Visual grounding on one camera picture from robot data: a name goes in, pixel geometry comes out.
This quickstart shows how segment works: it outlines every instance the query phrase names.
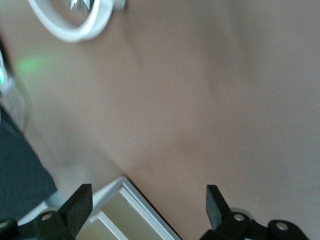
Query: metal bolt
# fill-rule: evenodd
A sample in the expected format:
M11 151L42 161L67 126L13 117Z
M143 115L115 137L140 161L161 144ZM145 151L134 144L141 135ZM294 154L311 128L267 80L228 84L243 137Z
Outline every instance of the metal bolt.
M245 217L242 216L242 215L239 214L239 213L235 214L233 217L234 217L235 220L237 220L237 221L239 221L239 222L242 222L242 221L245 220Z
M46 215L43 215L43 216L42 216L41 220L42 220L42 221L45 221L45 220L48 220L48 219L50 219L50 218L51 218L51 214L46 214Z
M285 224L285 223L283 223L283 222L277 222L276 224L276 227L278 228L278 229L280 229L281 231L288 231L289 230L289 227Z
M70 10L85 9L89 11L93 6L94 0L70 0Z

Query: white plastic frame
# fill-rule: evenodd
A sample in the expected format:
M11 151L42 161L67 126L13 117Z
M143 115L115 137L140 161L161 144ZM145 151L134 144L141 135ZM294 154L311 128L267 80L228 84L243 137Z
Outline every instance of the white plastic frame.
M121 10L126 3L126 0L94 0L88 18L81 26L76 27L56 11L50 0L28 1L46 29L58 39L69 43L95 38L106 27L113 9Z
M118 193L127 200L130 206L135 209L135 211L161 236L162 239L181 240L181 238L168 226L168 224L138 192L132 183L123 176L101 188L93 195L93 210L88 218L87 224L90 224L91 218L96 218L98 216L102 222L104 222L104 220L108 220L104 222L107 226L110 220L103 212L101 212L101 209L114 195ZM115 230L111 230L111 227L108 226L108 229L114 234L118 233L119 230L114 224L112 224L112 228L115 228Z
M128 238L117 228L117 226L102 212L100 211L97 215L88 219L88 223L85 225L90 225L94 221L101 221L104 226L118 239L118 240L128 240Z

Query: dark gray fabric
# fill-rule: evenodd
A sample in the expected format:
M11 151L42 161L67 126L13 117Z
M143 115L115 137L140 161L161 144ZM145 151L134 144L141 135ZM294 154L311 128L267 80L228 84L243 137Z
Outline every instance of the dark gray fabric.
M0 219L18 220L54 193L56 187L3 109L1 118Z

